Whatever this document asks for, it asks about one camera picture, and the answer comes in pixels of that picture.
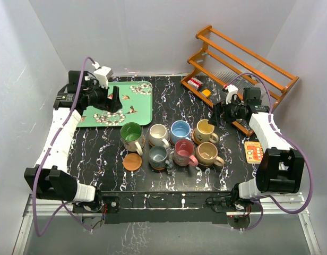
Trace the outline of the green inside mug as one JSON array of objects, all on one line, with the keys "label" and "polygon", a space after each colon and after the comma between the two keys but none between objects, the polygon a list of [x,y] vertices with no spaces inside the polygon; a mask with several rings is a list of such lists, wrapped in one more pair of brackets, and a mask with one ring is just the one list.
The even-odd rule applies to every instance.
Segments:
[{"label": "green inside mug", "polygon": [[143,155],[145,136],[142,127],[139,124],[135,122],[126,123],[122,126],[120,135],[121,141],[126,150],[136,152],[140,156]]}]

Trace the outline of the maroon tall mug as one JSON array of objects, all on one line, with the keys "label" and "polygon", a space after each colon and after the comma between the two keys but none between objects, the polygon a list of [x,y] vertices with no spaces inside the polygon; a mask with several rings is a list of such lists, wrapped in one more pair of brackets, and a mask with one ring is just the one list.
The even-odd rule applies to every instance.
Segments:
[{"label": "maroon tall mug", "polygon": [[181,139],[175,143],[173,161],[178,166],[191,165],[196,167],[199,162],[194,156],[194,144],[188,139]]}]

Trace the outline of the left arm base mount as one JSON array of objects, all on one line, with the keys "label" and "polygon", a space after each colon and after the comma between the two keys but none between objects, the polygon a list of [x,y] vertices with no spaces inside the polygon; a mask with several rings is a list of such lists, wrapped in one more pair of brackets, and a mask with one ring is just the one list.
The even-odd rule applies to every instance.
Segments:
[{"label": "left arm base mount", "polygon": [[96,191],[92,202],[73,202],[71,214],[90,234],[106,223],[107,217],[119,212],[120,198],[114,194],[105,195]]}]

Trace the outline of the cream yellow mug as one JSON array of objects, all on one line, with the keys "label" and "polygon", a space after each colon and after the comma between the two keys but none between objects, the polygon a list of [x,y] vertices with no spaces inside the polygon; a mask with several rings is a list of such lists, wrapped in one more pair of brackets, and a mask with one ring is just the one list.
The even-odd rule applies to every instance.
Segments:
[{"label": "cream yellow mug", "polygon": [[217,142],[219,141],[218,135],[215,134],[215,132],[214,132],[215,127],[213,125],[208,124],[208,120],[198,121],[195,129],[202,134],[207,134],[207,135],[210,134],[214,137],[215,140],[217,140]]}]

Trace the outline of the gold brown mug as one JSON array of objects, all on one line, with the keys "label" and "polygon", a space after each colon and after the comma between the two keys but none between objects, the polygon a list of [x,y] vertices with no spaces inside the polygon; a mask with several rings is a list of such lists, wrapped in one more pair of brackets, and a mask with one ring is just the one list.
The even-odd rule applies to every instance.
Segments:
[{"label": "gold brown mug", "polygon": [[215,164],[217,166],[223,166],[225,164],[225,161],[218,156],[217,147],[210,142],[204,142],[198,145],[195,150],[195,157],[198,162],[204,164]]}]

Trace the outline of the silver white mug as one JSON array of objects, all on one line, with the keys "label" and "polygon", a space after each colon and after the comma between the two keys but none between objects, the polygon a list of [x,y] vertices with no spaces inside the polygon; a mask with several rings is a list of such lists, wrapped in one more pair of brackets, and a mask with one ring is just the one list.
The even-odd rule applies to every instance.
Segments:
[{"label": "silver white mug", "polygon": [[149,141],[153,145],[163,146],[166,149],[168,149],[170,147],[170,144],[168,142],[169,133],[168,133],[166,127],[162,124],[155,124],[152,127],[150,127],[148,137],[149,137]]}]

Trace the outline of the dark grey mug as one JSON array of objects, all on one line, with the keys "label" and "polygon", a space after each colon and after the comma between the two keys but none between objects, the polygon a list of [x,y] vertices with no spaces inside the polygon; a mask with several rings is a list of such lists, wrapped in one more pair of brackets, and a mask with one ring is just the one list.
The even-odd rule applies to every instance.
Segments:
[{"label": "dark grey mug", "polygon": [[168,151],[163,146],[153,146],[149,151],[149,164],[156,167],[166,167],[171,170],[172,162],[169,160]]}]

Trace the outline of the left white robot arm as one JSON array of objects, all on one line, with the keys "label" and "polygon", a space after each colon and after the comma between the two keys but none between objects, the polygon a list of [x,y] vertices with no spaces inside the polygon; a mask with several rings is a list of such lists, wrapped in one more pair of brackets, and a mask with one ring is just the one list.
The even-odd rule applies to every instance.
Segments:
[{"label": "left white robot arm", "polygon": [[67,170],[67,159],[83,112],[92,106],[112,113],[122,108],[119,88],[108,92],[109,67],[69,71],[68,84],[59,90],[53,105],[53,119],[41,155],[34,167],[25,169],[24,178],[37,199],[84,202],[92,212],[103,206],[103,198],[92,185],[81,184]]}]

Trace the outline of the light blue mug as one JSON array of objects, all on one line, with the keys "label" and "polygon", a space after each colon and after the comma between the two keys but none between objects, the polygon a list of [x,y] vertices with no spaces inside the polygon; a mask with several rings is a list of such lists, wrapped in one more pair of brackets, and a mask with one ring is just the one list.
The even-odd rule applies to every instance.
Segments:
[{"label": "light blue mug", "polygon": [[170,142],[175,145],[181,139],[191,139],[190,125],[183,120],[175,121],[170,129],[169,133]]}]

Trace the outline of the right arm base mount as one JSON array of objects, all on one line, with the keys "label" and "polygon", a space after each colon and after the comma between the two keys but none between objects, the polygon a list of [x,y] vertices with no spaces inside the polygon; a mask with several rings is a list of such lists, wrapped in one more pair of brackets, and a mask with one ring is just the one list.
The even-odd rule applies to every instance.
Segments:
[{"label": "right arm base mount", "polygon": [[[239,231],[244,233],[245,231],[252,230],[257,227],[257,225],[262,221],[264,216],[264,209],[259,200],[259,198],[249,197],[241,198],[239,192],[239,183],[235,184],[232,190],[228,194],[211,196],[206,198],[205,205],[209,207],[213,212],[219,213],[220,208],[229,208],[232,211],[241,212],[237,206],[243,207],[242,215],[230,215],[230,218],[233,220],[234,224],[230,224],[231,231]],[[253,205],[257,205],[260,209],[260,216],[256,223],[252,226],[250,224],[249,215]]]}]

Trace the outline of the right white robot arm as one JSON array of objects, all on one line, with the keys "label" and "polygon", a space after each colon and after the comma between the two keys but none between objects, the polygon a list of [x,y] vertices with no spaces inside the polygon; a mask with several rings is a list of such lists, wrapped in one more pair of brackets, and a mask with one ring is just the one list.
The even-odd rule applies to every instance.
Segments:
[{"label": "right white robot arm", "polygon": [[244,210],[252,198],[260,196],[297,193],[304,169],[304,157],[299,150],[279,135],[269,106],[262,105],[259,87],[245,88],[243,98],[237,87],[228,84],[224,88],[226,99],[214,105],[208,123],[220,125],[221,120],[232,123],[237,119],[248,122],[256,134],[263,156],[256,176],[237,183],[231,191],[230,204],[238,211]]}]

